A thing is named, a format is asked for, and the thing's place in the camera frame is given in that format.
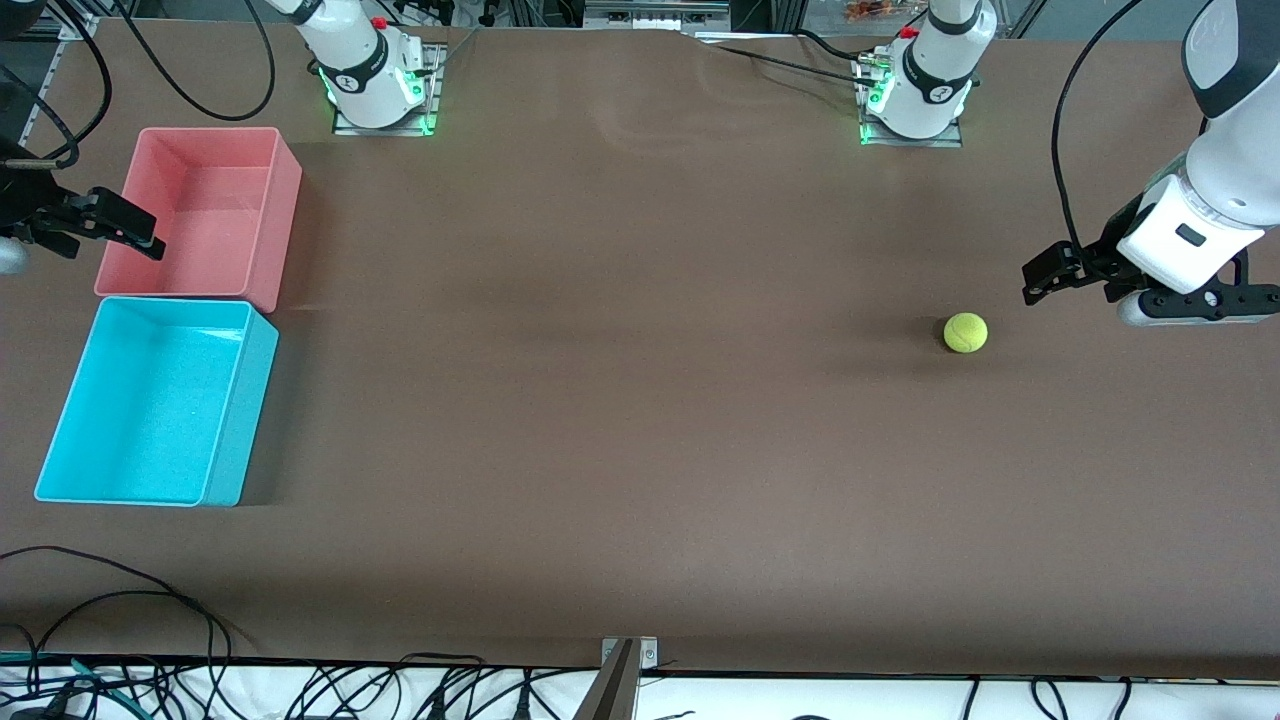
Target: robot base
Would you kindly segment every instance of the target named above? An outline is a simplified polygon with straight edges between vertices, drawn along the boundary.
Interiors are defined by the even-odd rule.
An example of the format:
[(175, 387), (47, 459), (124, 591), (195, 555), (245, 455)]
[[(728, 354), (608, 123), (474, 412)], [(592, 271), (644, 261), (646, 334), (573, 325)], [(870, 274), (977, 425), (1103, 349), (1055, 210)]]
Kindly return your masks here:
[(947, 129), (942, 131), (942, 135), (934, 137), (927, 137), (924, 140), (902, 137), (901, 135), (888, 129), (883, 120), (868, 113), (867, 105), (863, 100), (859, 100), (858, 102), (858, 120), (863, 145), (897, 145), (908, 147), (961, 147), (964, 145), (960, 141), (960, 123), (956, 120), (951, 120)]
[(420, 68), (426, 70), (426, 74), (419, 79), (425, 96), (421, 105), (410, 110), (408, 114), (398, 122), (384, 128), (360, 127), (344, 118), (342, 113), (334, 111), (333, 133), (362, 137), (425, 137), (435, 135), (436, 115), (440, 111), (440, 92), (444, 90), (444, 60), (447, 56), (447, 47), (448, 46), (442, 42), (422, 44)]
[(896, 145), (906, 147), (961, 147), (963, 142), (960, 138), (960, 120), (954, 119), (947, 129), (942, 131), (940, 135), (933, 137), (927, 137), (923, 140), (916, 140), (914, 137), (904, 137), (896, 132), (888, 129), (879, 117), (870, 113), (867, 109), (868, 102), (873, 94), (878, 92), (879, 88), (886, 82), (884, 69), (886, 63), (883, 63), (883, 53), (887, 49), (877, 47), (876, 54), (867, 54), (865, 61), (852, 60), (850, 61), (850, 68), (854, 72), (854, 77), (865, 77), (874, 79), (878, 86), (868, 87), (859, 85), (855, 87), (858, 99), (858, 122), (859, 133), (863, 145)]

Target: tennis ball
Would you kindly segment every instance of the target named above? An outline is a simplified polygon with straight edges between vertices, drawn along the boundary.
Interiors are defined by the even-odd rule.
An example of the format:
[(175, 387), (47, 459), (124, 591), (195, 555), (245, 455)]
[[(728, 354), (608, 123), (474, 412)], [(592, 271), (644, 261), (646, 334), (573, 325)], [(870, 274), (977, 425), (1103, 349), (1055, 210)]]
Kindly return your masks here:
[(975, 352), (987, 343), (987, 322), (973, 313), (957, 313), (942, 328), (942, 340), (956, 352)]

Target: blue bin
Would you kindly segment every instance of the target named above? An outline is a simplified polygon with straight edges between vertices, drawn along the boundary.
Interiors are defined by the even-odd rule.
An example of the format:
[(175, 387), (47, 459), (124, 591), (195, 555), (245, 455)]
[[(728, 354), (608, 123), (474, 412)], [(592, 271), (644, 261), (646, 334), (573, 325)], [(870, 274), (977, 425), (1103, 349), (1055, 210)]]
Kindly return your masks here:
[(239, 502), (278, 338), (248, 302), (102, 300), (36, 500)]

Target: table surface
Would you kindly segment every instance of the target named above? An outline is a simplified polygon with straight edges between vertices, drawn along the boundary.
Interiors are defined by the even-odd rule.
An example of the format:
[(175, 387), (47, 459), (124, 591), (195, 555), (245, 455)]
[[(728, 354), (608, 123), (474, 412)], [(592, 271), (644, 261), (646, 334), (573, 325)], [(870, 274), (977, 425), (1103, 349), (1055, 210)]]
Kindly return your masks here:
[[(261, 94), (252, 27), (145, 29), (219, 110)], [(32, 500), (97, 305), (87, 243), (0, 282), (0, 547), (155, 573), (243, 655), (590, 664), (652, 634), (677, 667), (1276, 675), (1277, 325), (1021, 302), (1064, 233), (1048, 131), (1078, 45), (995, 44), (965, 147), (923, 150), (860, 146), (838, 82), (668, 32), (481, 31), (438, 136), (338, 138), (301, 38), (270, 32), (255, 122), (305, 178), (246, 505)], [(100, 41), (115, 101), (60, 174), (81, 190), (119, 187), (143, 127), (216, 124), (122, 26)], [(97, 97), (73, 47), (49, 99), (78, 127)], [(1085, 234), (1198, 120), (1175, 45), (1098, 49), (1064, 131)], [(959, 310), (991, 324), (977, 355), (933, 338)], [(36, 625), (132, 587), (4, 565), (0, 615)], [(159, 602), (65, 633), (204, 651)]]

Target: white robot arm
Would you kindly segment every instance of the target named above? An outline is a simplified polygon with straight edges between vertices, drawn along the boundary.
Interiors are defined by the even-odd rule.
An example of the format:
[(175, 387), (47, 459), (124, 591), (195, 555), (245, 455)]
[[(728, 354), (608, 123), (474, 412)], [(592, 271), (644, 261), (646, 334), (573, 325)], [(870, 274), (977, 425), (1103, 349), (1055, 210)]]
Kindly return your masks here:
[(868, 111), (913, 140), (934, 137), (964, 110), (978, 59), (996, 37), (991, 0), (933, 0), (915, 37), (888, 46), (890, 79)]
[[(1260, 322), (1280, 287), (1248, 284), (1245, 249), (1280, 224), (1280, 3), (1211, 0), (1183, 44), (1207, 128), (1088, 247), (1057, 243), (1023, 268), (1028, 305), (1105, 282), (1132, 325)], [(1226, 264), (1235, 282), (1217, 279)]]
[(425, 100), (422, 41), (372, 24), (360, 0), (266, 0), (298, 27), (334, 105), (351, 123), (383, 128)]

